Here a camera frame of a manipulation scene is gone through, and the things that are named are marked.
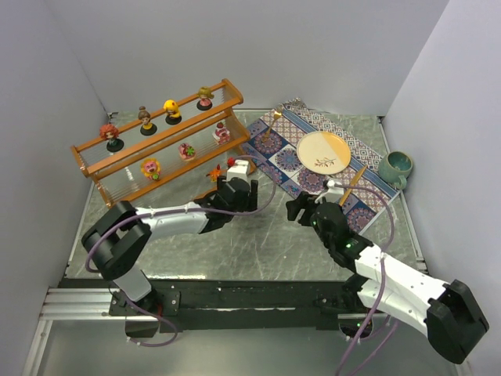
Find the plate with leaf design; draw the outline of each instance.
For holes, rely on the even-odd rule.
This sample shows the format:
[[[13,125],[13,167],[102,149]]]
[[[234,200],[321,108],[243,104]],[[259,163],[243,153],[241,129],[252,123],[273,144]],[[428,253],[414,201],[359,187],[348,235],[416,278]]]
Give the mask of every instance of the plate with leaf design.
[[[308,170],[333,175],[350,164],[351,153],[341,137],[330,132],[312,132],[297,143],[297,157]]]

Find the patterned tile mat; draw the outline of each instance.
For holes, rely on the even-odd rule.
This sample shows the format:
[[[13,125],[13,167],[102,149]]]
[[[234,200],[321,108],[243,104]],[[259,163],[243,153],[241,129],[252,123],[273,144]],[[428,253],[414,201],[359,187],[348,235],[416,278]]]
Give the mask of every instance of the patterned tile mat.
[[[349,184],[357,171],[367,165],[368,168],[358,185],[377,191],[387,203],[390,203],[397,196],[398,192],[377,175],[377,163],[380,156],[374,150],[339,126],[334,125],[329,119],[325,119],[321,114],[308,110],[306,106],[286,103],[285,107],[283,116],[273,125],[266,141],[263,141],[263,135],[272,123],[273,111],[249,125],[247,129],[251,139],[248,143],[243,144],[242,148],[247,154],[266,159],[269,168],[258,160],[254,161],[290,196],[297,197],[302,190],[312,194],[318,194],[323,190],[323,182],[329,176],[315,174],[304,167],[297,157],[296,145],[306,133],[329,128],[333,129],[336,134],[339,133],[339,136],[347,141],[352,155],[350,165],[333,177],[343,184]],[[378,156],[379,159],[377,163],[373,163],[376,158],[368,158],[367,156]],[[374,194],[361,190],[353,191],[343,205],[343,212],[348,218],[348,224],[357,233],[362,232],[370,225],[383,210],[384,205]]]

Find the marble tabletop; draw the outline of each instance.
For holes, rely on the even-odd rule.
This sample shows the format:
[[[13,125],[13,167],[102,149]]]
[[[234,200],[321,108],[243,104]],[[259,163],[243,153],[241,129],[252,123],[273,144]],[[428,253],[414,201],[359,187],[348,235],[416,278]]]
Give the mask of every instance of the marble tabletop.
[[[262,116],[262,111],[236,111],[239,120],[249,125]],[[328,118],[347,129],[355,137],[380,154],[387,153],[384,137],[375,116],[328,114]],[[135,119],[133,113],[122,113],[117,125]],[[136,207],[162,208],[191,201],[212,188],[205,177],[217,163],[224,164],[231,154],[222,154],[134,201]],[[259,204],[272,192],[273,182],[260,171],[252,175],[259,181]],[[183,234],[150,242],[139,256],[138,264],[150,278],[195,278],[210,280],[346,280],[349,270],[334,263],[310,227],[287,221],[285,203],[292,198],[277,187],[272,203],[261,213],[235,217],[222,229],[203,235]],[[71,253],[66,278],[99,278],[84,268],[85,249],[81,235],[105,212],[106,205],[93,186],[83,214],[78,241]],[[416,249],[400,196],[391,203],[395,218],[395,239],[388,253],[405,264],[417,268]],[[382,213],[363,234],[376,244],[389,236],[387,213]]]

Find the black round base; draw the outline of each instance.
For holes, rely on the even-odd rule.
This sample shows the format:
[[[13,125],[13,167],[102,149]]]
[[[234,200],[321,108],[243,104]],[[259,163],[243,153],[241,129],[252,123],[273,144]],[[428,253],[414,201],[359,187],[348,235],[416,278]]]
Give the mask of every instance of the black round base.
[[[181,120],[182,120],[182,117],[181,117],[181,116],[180,116],[180,117],[174,117],[174,118],[173,118],[173,117],[169,117],[169,116],[167,116],[167,117],[165,118],[165,122],[166,122],[167,124],[169,124],[169,125],[176,125],[176,124],[179,124],[179,123],[181,122]]]
[[[212,108],[212,103],[211,103],[211,104],[209,104],[208,106],[202,106],[202,105],[200,104],[200,101],[198,101],[198,102],[196,103],[196,108],[198,108],[200,111],[207,111],[207,110],[210,110],[210,109]]]
[[[121,139],[117,139],[117,143],[115,143],[113,146],[110,145],[109,143],[106,144],[106,150],[108,150],[111,153],[116,153],[124,147],[124,142]]]
[[[150,129],[144,129],[143,127],[141,127],[140,132],[143,136],[151,136],[154,135],[156,131],[157,131],[157,126],[155,124],[152,124]]]

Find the green ceramic mug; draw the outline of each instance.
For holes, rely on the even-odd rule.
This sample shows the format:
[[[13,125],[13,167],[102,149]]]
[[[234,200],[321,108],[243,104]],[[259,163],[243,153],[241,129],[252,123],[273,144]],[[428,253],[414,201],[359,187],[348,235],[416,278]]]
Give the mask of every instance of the green ceramic mug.
[[[392,151],[379,163],[378,174],[386,183],[398,190],[407,187],[407,178],[413,170],[413,159],[401,151]]]

